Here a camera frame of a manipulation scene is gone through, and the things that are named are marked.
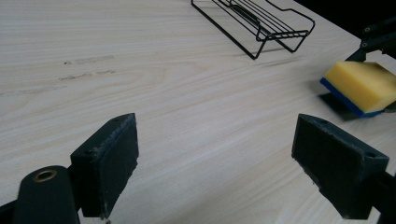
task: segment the black wire rack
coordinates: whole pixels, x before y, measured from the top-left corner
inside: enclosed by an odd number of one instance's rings
[[[237,21],[240,25],[246,28],[252,35],[255,36],[255,40],[260,42],[259,50],[255,52],[250,52],[244,45],[242,45],[236,38],[231,35],[226,29],[221,26],[214,18],[209,16],[203,11],[204,7],[199,7],[196,2],[199,3],[213,3],[216,8],[221,8],[225,11],[229,17]],[[269,0],[265,0],[266,5],[271,7],[270,9],[264,9],[262,6],[254,3],[250,0],[191,0],[191,4],[195,7],[201,14],[203,14],[209,21],[211,21],[216,27],[218,27],[226,36],[228,36],[242,51],[244,51],[251,59],[256,60],[264,45],[267,41],[275,40],[284,49],[289,52],[295,52],[303,43],[305,38],[311,34],[315,27],[315,21],[311,18],[305,16],[303,13],[298,12],[292,8],[280,8]],[[305,18],[309,25],[305,29],[296,29],[291,25],[287,25],[282,21],[277,15],[284,13],[286,11],[292,12],[294,16]],[[296,39],[292,42],[293,47],[290,43],[286,43],[286,39]]]

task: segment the yellow sponge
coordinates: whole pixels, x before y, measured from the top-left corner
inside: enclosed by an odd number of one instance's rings
[[[396,101],[396,76],[378,63],[337,62],[320,82],[360,117]]]

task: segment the dish rack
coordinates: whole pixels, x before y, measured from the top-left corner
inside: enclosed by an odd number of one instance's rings
[[[271,12],[251,0],[191,0],[193,7],[218,27],[251,59],[256,60],[260,56],[264,45],[270,40],[275,40],[275,42],[291,53],[295,52],[301,46],[305,38],[311,34],[315,27],[315,21],[292,8],[282,9],[271,3],[269,0],[265,0],[265,2],[266,5],[272,8]],[[210,3],[210,7],[199,7],[197,3]],[[260,42],[259,49],[256,52],[248,50],[242,43],[236,40],[233,35],[227,32],[226,29],[214,19],[214,17],[212,18],[203,10],[203,8],[208,9],[213,7],[221,8],[222,11],[225,11],[229,15],[227,16],[226,21],[228,19],[234,19],[234,21],[237,21],[237,23],[242,25],[242,27],[245,27],[249,33],[254,35],[255,40]],[[305,21],[308,21],[309,25],[306,26],[305,29],[296,29],[296,27],[286,24],[276,15],[276,13],[278,15],[281,13],[285,14],[286,11],[293,13],[294,17],[297,16],[304,18]],[[290,17],[285,16],[287,15],[283,15],[283,18],[290,21]],[[296,20],[299,19],[295,18],[290,21],[290,23],[295,23],[293,21]],[[290,43],[286,43],[286,39],[294,39],[292,45]]]

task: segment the black metal rack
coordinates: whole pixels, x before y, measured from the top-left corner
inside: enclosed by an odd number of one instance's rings
[[[218,22],[205,13],[202,8],[198,7],[196,3],[214,3],[214,7],[217,6],[225,11],[232,19],[237,21],[240,25],[246,28],[250,33],[255,36],[257,42],[261,42],[259,50],[257,52],[250,52],[246,47],[244,47],[236,38],[226,31]],[[305,38],[309,36],[315,27],[315,21],[311,18],[305,16],[292,8],[282,9],[268,0],[265,0],[267,5],[276,10],[277,12],[290,11],[294,12],[296,15],[306,18],[310,23],[308,29],[295,29],[290,25],[286,24],[284,21],[275,15],[274,11],[264,9],[262,6],[254,3],[250,0],[210,0],[210,1],[193,1],[191,4],[195,7],[201,14],[203,14],[209,21],[211,21],[216,27],[218,27],[225,35],[227,35],[241,50],[243,50],[251,59],[255,60],[260,56],[262,49],[267,41],[275,40],[283,48],[289,52],[295,52],[303,43]],[[284,42],[285,39],[298,39],[296,44],[291,47]]]

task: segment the wooden table surface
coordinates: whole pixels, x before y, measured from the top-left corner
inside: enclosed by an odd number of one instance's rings
[[[316,21],[295,53],[251,60],[188,0],[0,2],[0,204],[21,180],[135,113],[138,166],[112,223],[376,223],[343,220],[291,157],[297,116],[326,119],[390,157],[396,115],[346,119],[318,80],[359,39]],[[396,61],[368,55],[396,72]],[[101,223],[81,217],[81,223]]]

